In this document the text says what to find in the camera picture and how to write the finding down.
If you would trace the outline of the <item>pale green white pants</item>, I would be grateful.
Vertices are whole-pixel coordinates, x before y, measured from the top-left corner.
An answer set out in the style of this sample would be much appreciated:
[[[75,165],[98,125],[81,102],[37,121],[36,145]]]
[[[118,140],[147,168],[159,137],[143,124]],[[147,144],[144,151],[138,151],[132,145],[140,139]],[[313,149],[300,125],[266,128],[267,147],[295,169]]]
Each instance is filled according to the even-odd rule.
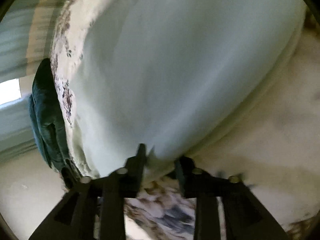
[[[286,58],[303,0],[108,0],[69,81],[82,174],[148,149],[160,170],[204,139]]]

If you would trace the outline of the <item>floral patterned bed sheet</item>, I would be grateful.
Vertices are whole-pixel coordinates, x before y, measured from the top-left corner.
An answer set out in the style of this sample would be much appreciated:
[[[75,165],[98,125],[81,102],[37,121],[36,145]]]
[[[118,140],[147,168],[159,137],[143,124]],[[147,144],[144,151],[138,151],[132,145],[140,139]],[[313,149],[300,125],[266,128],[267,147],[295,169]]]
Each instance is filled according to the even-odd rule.
[[[86,32],[104,1],[108,0],[66,0],[51,53],[69,152],[83,176],[72,144],[69,81],[80,64]],[[216,177],[243,179],[290,238],[301,239],[319,217],[319,25],[308,15],[306,4],[300,33],[291,45],[287,57],[247,98],[184,154]],[[125,204],[130,239],[192,239],[195,201],[179,194],[173,167],[174,161],[149,172],[147,162],[140,194]]]

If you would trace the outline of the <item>dark teal velvet cushion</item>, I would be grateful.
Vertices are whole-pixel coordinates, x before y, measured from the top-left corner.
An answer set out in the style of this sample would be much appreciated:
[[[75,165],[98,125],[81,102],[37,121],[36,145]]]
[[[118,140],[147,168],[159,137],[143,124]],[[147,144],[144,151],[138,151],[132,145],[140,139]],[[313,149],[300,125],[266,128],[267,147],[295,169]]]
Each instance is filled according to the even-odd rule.
[[[28,106],[34,138],[44,161],[59,172],[68,168],[75,178],[80,178],[69,153],[49,58],[43,59],[36,71]]]

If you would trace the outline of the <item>pale green striped curtain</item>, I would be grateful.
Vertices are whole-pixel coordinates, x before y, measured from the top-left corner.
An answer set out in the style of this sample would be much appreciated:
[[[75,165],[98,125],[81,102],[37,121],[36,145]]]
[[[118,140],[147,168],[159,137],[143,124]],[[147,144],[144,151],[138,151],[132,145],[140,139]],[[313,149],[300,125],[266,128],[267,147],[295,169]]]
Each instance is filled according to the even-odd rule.
[[[21,97],[1,104],[1,161],[35,149],[28,97],[40,62],[49,57],[65,0],[10,0],[1,13],[1,82],[23,81]]]

